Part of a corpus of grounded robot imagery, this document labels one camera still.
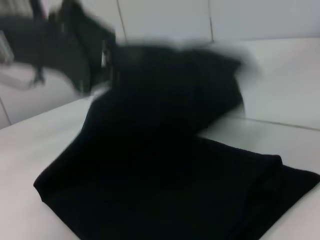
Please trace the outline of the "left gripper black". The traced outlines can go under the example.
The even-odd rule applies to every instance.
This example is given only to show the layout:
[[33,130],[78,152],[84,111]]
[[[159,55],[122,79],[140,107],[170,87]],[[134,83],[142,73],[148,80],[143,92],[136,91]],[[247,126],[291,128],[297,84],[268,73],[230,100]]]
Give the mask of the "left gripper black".
[[113,30],[85,13],[77,0],[64,0],[45,16],[38,0],[0,3],[0,63],[30,65],[31,84],[44,83],[44,69],[60,72],[73,88],[89,94],[112,78]]

